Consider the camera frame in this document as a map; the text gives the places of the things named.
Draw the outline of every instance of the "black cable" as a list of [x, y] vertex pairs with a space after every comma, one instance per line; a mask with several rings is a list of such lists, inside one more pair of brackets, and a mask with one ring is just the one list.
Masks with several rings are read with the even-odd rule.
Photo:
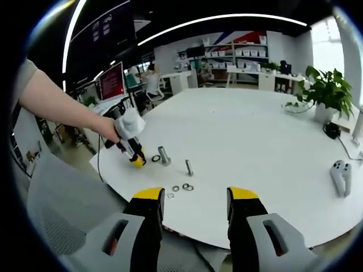
[[344, 143], [342, 142], [342, 140], [340, 139], [340, 137], [339, 137], [339, 136], [338, 136], [338, 139], [339, 139], [339, 141], [340, 141], [341, 145], [344, 147], [344, 150], [345, 150], [345, 152], [347, 153], [348, 158], [350, 158], [350, 160], [363, 161], [363, 159], [356, 159], [356, 158], [352, 158], [352, 157], [350, 156], [350, 154], [349, 154], [349, 152], [348, 152], [347, 148], [345, 147]]
[[101, 149], [100, 147], [101, 147], [101, 135], [98, 135], [97, 170], [98, 170], [98, 175], [100, 176], [100, 179], [102, 180], [103, 183], [105, 183], [101, 176], [101, 171], [100, 171], [100, 149]]
[[203, 256], [203, 254], [199, 251], [198, 246], [196, 245], [195, 241], [190, 239], [190, 242], [194, 248], [195, 253], [199, 257], [200, 260], [205, 264], [205, 266], [208, 268], [210, 272], [216, 272], [212, 265], [207, 261], [207, 259]]
[[22, 172], [25, 174], [25, 175], [27, 175], [28, 176], [28, 178], [32, 178], [32, 176], [31, 175], [29, 175], [28, 173], [27, 173], [27, 171], [20, 165], [20, 163], [18, 162], [18, 160], [16, 159], [16, 157], [14, 156], [14, 154], [10, 151], [10, 153], [11, 153], [11, 156], [12, 156], [12, 158], [14, 159], [14, 161], [15, 161], [15, 163], [17, 164], [17, 166], [22, 170]]

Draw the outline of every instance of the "floor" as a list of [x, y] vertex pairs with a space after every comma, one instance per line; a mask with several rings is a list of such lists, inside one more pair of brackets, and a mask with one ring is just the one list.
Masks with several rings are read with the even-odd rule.
[[[224, 87], [225, 84], [215, 84], [211, 87]], [[253, 85], [246, 85], [246, 84], [232, 84], [231, 87], [238, 87], [238, 88], [258, 88], [257, 86]], [[70, 143], [65, 144], [55, 144], [52, 143], [49, 146], [50, 150], [61, 160], [65, 163], [73, 166], [74, 168], [81, 170], [90, 174], [91, 176], [99, 179], [99, 175], [96, 170], [93, 169], [91, 164], [88, 162], [92, 157], [93, 154], [84, 146], [80, 145], [79, 147], [72, 146]], [[312, 251], [321, 257], [325, 258], [332, 258], [339, 255], [341, 252], [347, 248], [347, 245], [351, 242], [352, 238], [358, 231], [358, 227], [355, 227], [351, 231], [343, 234], [342, 236], [329, 241], [323, 245], [316, 246], [312, 249]], [[230, 272], [232, 271], [232, 260], [230, 256], [227, 256], [225, 261], [223, 262], [222, 266], [219, 269], [219, 272]]]

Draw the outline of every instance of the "white cabinet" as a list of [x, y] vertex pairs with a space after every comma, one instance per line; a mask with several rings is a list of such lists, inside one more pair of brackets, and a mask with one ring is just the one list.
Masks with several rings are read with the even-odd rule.
[[259, 90], [275, 91], [275, 76], [274, 75], [259, 75]]

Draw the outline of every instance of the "curved light strip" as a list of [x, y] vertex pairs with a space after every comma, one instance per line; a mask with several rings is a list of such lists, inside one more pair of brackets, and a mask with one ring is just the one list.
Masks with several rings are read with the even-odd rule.
[[285, 17], [280, 17], [280, 16], [276, 16], [276, 15], [268, 15], [268, 14], [253, 14], [253, 13], [241, 13], [241, 14], [225, 14], [225, 15], [217, 15], [217, 16], [211, 16], [211, 17], [206, 17], [206, 18], [201, 18], [201, 19], [197, 19], [197, 20], [193, 20], [193, 21], [190, 21], [190, 22], [186, 22], [186, 23], [183, 23], [183, 24], [179, 24], [175, 27], [171, 27], [167, 30], [164, 30], [160, 33], [157, 33], [155, 35], [152, 35], [151, 37], [147, 38], [146, 40], [144, 41], [141, 41], [139, 42], [137, 45], [140, 46], [160, 35], [163, 35], [169, 31], [172, 31], [172, 30], [175, 30], [175, 29], [178, 29], [180, 27], [185, 27], [185, 26], [188, 26], [190, 24], [195, 24], [195, 23], [199, 23], [199, 22], [204, 22], [204, 21], [208, 21], [208, 20], [214, 20], [214, 19], [221, 19], [221, 18], [231, 18], [231, 17], [260, 17], [260, 18], [269, 18], [269, 19], [277, 19], [277, 20], [283, 20], [283, 21], [287, 21], [287, 22], [291, 22], [291, 23], [294, 23], [294, 24], [299, 24], [301, 26], [307, 26], [306, 23], [303, 23], [303, 22], [299, 22], [299, 21], [296, 21], [296, 20], [293, 20], [293, 19], [289, 19], [289, 18], [285, 18]]
[[[75, 27], [75, 23], [77, 22], [77, 19], [79, 17], [79, 14], [81, 13], [83, 6], [85, 5], [87, 0], [79, 0], [77, 7], [74, 10], [74, 13], [72, 15], [72, 19], [70, 20], [66, 41], [64, 43], [64, 51], [63, 51], [63, 64], [62, 64], [62, 73], [64, 74], [66, 72], [66, 66], [67, 66], [67, 57], [68, 57], [68, 50], [69, 50], [69, 44], [70, 44], [70, 38], [72, 37], [72, 33]], [[66, 91], [66, 82], [63, 81], [63, 92]]]

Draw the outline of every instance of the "black ceiling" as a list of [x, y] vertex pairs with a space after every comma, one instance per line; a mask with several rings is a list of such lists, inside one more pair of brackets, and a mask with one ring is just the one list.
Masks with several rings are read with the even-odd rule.
[[[73, 36], [79, 33], [80, 30], [82, 30], [98, 16], [123, 2], [125, 1], [88, 0], [75, 25]], [[58, 47], [59, 44], [64, 44], [66, 35], [65, 32], [69, 24], [70, 16], [73, 13], [76, 4], [77, 3], [73, 4], [71, 8], [66, 10], [62, 16], [60, 16], [60, 19], [55, 22], [52, 31], [48, 31], [48, 33], [43, 35], [43, 38], [41, 39], [47, 47], [52, 49], [48, 49], [48, 51], [53, 52], [52, 58], [57, 59], [54, 60], [54, 63], [57, 65], [61, 63], [63, 54], [63, 47]], [[151, 21], [150, 24], [137, 32], [138, 42], [178, 24], [214, 15], [237, 13], [278, 15], [299, 20], [306, 23], [308, 26], [331, 15], [331, 5], [329, 5], [324, 0], [269, 0], [238, 2], [216, 2], [210, 0], [184, 0], [183, 2], [170, 0], [131, 0], [131, 7], [132, 10], [130, 12], [135, 19], [146, 19]], [[137, 49], [137, 54], [134, 54], [135, 56], [140, 57], [138, 55], [153, 51], [156, 46], [206, 33], [241, 30], [271, 30], [279, 31], [290, 36], [298, 36], [306, 32], [308, 29], [308, 27], [303, 27], [301, 25], [264, 18], [230, 18], [209, 20], [206, 22], [179, 28], [159, 36], [156, 39], [147, 42], [143, 46], [140, 46]], [[59, 41], [56, 47], [51, 46], [51, 43], [54, 43], [54, 39]], [[40, 43], [37, 48], [37, 54], [33, 54], [34, 58], [36, 58], [35, 55], [38, 56], [41, 54], [41, 51], [44, 50], [45, 46]], [[72, 65], [72, 61], [74, 60], [69, 58], [67, 65]], [[105, 64], [108, 61], [109, 56], [104, 60]], [[55, 74], [60, 70], [61, 67], [59, 67], [59, 69], [53, 69], [53, 71], [50, 73]], [[99, 67], [87, 67], [87, 70], [85, 70], [84, 73], [89, 72], [90, 76], [94, 76], [93, 73], [97, 73], [96, 71], [98, 70]]]

